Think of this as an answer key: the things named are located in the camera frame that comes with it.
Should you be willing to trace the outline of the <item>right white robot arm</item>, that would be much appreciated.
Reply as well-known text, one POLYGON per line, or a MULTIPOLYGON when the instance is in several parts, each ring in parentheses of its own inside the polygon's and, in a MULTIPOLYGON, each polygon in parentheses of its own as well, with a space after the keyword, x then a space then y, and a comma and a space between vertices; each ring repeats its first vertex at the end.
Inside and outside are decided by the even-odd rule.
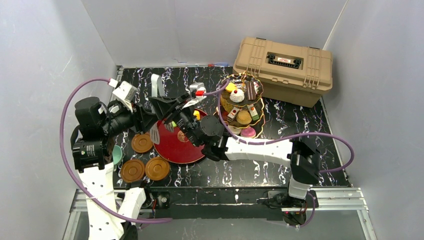
POLYGON ((197 120, 188 94, 178 98, 149 97, 157 118, 164 123, 175 122, 194 147, 210 160, 253 160, 275 163, 291 169, 288 195, 305 200, 311 187, 318 183, 320 151, 306 136, 274 141, 246 137, 232 137, 229 127, 213 115, 197 120))

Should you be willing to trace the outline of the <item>wooden coaster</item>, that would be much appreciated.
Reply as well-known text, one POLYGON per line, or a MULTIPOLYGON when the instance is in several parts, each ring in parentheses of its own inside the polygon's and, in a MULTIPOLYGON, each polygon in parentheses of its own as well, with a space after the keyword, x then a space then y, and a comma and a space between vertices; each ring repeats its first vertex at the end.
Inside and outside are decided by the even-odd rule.
POLYGON ((132 149, 139 154, 149 152, 153 148, 153 142, 149 133, 137 133, 131 140, 132 149))
POLYGON ((145 175, 145 165, 139 159, 130 159, 126 161, 121 169, 120 176, 126 183, 133 183, 141 180, 145 175))
POLYGON ((162 157, 151 158, 145 165, 145 174, 152 181, 160 181, 170 173, 170 163, 162 157))

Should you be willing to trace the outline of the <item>pink frosted donut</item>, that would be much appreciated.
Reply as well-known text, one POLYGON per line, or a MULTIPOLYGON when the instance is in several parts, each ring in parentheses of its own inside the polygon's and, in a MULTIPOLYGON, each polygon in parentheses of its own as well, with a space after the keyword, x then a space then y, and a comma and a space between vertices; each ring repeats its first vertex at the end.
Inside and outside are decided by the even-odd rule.
POLYGON ((253 127, 242 128, 240 132, 240 136, 243 138, 255 138, 257 135, 256 130, 253 127))

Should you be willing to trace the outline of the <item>tan plastic toolbox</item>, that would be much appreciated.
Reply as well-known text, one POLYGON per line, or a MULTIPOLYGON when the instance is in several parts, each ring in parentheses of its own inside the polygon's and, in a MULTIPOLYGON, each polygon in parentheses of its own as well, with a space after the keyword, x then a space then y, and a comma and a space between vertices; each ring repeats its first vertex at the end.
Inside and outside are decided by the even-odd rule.
POLYGON ((333 87, 333 54, 314 47, 246 37, 241 41, 233 73, 247 73, 258 79, 264 98, 312 108, 333 87))

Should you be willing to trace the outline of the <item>round yellow biscuit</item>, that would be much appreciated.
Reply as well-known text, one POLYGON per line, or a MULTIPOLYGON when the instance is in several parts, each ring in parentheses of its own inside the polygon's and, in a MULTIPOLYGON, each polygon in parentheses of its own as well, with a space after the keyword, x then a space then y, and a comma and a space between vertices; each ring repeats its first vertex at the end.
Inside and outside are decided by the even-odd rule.
POLYGON ((197 120, 200 120, 201 119, 201 114, 200 114, 200 112, 198 110, 195 110, 193 112, 193 115, 196 117, 197 120))

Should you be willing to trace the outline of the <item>orange muffin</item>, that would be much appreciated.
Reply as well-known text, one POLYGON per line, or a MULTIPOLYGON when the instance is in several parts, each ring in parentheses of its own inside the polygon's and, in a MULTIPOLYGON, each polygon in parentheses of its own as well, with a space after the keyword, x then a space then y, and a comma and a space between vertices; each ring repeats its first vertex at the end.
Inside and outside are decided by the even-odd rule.
POLYGON ((240 110, 236 115, 236 121, 241 125, 249 125, 252 122, 251 114, 247 110, 240 110))

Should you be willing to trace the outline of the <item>white cream puff with cherry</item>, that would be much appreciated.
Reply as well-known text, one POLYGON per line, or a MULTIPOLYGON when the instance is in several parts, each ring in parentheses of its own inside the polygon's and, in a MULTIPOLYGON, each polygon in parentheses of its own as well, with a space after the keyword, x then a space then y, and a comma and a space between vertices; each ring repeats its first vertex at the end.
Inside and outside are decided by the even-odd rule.
POLYGON ((234 103, 241 103, 245 99, 245 93, 242 89, 236 88, 230 93, 229 99, 234 103))

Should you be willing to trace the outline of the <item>small decorated white cake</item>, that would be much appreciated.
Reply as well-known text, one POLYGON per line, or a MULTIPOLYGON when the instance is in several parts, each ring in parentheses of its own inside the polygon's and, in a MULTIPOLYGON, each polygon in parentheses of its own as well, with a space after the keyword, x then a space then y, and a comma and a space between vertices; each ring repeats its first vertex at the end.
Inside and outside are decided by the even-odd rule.
POLYGON ((248 106, 248 111, 249 111, 249 114, 250 114, 250 116, 252 118, 252 121, 257 121, 257 120, 260 119, 259 118, 259 114, 258 114, 258 112, 256 110, 256 107, 253 104, 251 104, 251 105, 248 106))

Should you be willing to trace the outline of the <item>white frosted donut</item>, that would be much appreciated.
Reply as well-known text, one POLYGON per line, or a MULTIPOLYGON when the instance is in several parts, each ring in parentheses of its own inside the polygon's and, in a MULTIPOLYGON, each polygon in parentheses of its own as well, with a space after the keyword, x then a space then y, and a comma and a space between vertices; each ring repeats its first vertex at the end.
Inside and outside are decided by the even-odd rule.
POLYGON ((241 131, 242 131, 241 128, 234 127, 234 126, 231 126, 231 125, 228 125, 227 127, 232 134, 234 134, 236 136, 239 136, 241 134, 241 131))

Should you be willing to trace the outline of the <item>chocolate layered cake slice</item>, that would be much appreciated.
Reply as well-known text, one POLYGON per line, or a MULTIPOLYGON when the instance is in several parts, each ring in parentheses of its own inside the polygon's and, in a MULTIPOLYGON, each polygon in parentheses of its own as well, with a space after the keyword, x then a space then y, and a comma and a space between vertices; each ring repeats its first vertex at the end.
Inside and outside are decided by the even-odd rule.
POLYGON ((246 84, 246 93, 248 101, 255 101, 257 99, 257 91, 255 89, 255 83, 253 81, 249 81, 246 84))

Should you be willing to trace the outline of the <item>dark red round tray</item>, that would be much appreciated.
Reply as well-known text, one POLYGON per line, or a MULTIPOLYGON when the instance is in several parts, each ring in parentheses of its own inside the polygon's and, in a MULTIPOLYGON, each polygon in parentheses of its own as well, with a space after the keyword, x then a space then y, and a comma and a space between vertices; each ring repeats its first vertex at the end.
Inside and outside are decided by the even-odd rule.
POLYGON ((157 128, 160 143, 153 146, 162 158, 174 164, 191 164, 205 158, 202 153, 204 147, 194 146, 178 126, 170 131, 162 121, 158 121, 157 128))

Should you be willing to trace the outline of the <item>mint green cup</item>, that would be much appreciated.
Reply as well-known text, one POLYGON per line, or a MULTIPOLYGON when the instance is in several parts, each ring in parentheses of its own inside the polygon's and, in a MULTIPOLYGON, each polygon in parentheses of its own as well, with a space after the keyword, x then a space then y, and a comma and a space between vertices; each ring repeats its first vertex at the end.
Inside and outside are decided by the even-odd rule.
POLYGON ((123 150, 119 145, 115 145, 112 150, 112 160, 114 166, 118 166, 120 162, 123 160, 124 154, 123 150))

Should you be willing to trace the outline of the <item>large brown cookie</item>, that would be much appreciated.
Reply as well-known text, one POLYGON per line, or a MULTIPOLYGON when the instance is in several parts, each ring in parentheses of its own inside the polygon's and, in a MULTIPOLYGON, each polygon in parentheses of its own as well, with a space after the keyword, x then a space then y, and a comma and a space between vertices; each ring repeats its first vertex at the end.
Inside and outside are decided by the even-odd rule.
POLYGON ((223 107, 224 111, 227 112, 227 113, 230 113, 234 108, 234 106, 232 104, 230 104, 222 96, 220 97, 220 105, 223 107))

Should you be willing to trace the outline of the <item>three-tier glass cake stand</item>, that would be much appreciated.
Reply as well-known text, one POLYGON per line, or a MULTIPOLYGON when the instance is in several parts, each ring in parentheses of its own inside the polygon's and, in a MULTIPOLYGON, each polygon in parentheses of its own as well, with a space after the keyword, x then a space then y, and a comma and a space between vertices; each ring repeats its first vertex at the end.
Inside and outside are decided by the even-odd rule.
POLYGON ((226 92, 225 88, 219 92, 219 94, 220 94, 219 100, 220 100, 220 97, 223 97, 230 104, 232 104, 234 107, 238 107, 238 108, 240 108, 240 110, 246 110, 248 112, 249 112, 248 106, 253 104, 255 106, 257 112, 258 112, 259 120, 251 121, 251 123, 247 124, 247 125, 239 124, 236 121, 236 118, 232 122, 227 122, 228 112, 226 112, 224 110, 224 108, 220 105, 221 101, 219 102, 218 106, 215 109, 214 116, 218 120, 223 120, 223 122, 225 123, 226 126, 233 126, 233 127, 240 128, 240 129, 252 127, 256 130, 256 137, 255 138, 258 138, 259 135, 262 133, 263 127, 264 127, 264 124, 265 124, 265 114, 264 114, 265 104, 264 104, 264 101, 263 101, 263 98, 262 98, 262 95, 263 95, 263 92, 264 92, 263 84, 260 82, 260 80, 258 80, 253 75, 251 75, 251 74, 249 74, 245 71, 242 72, 242 73, 235 73, 235 74, 227 76, 222 81, 222 83, 226 84, 226 86, 229 83, 234 83, 237 86, 237 89, 243 90, 244 91, 244 101, 240 102, 240 103, 232 102, 230 100, 230 93, 226 92), (249 101, 248 100, 248 96, 247 96, 247 93, 246 93, 246 84, 248 82, 254 82, 256 93, 257 93, 255 101, 249 101))

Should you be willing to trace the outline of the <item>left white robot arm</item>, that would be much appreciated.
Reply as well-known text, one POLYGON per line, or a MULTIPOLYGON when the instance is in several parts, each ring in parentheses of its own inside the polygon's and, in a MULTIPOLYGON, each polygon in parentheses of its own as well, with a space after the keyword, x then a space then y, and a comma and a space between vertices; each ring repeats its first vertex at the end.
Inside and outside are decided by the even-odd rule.
POLYGON ((98 97, 87 97, 75 105, 79 125, 75 133, 82 137, 72 140, 75 169, 85 190, 90 240, 135 240, 137 228, 128 219, 138 217, 147 200, 140 185, 126 190, 120 208, 116 206, 113 185, 113 138, 135 128, 139 133, 148 131, 158 120, 155 113, 140 104, 127 109, 115 100, 108 110, 98 97))

